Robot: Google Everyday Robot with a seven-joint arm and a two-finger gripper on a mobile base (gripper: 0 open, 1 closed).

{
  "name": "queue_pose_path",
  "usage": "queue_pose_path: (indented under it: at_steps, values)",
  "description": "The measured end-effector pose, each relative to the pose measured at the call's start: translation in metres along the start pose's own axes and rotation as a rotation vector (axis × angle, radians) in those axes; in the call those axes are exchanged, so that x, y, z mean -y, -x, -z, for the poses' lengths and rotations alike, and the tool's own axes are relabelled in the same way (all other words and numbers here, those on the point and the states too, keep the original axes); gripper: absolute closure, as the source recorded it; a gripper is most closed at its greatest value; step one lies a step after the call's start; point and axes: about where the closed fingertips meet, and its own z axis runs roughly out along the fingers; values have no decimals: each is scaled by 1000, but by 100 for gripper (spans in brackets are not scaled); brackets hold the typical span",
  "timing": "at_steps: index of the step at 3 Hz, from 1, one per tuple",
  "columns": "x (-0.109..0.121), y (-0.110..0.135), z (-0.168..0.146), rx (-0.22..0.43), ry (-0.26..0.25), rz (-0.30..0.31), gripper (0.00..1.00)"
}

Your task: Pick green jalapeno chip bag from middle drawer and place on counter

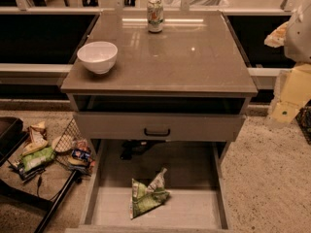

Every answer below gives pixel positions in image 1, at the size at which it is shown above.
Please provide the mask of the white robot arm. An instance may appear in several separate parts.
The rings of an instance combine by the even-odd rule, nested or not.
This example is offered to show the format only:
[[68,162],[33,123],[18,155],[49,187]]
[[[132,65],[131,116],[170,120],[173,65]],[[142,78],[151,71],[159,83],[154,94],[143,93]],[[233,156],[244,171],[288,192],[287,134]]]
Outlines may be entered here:
[[311,0],[304,0],[264,43],[271,48],[283,47],[285,56],[295,62],[311,63]]

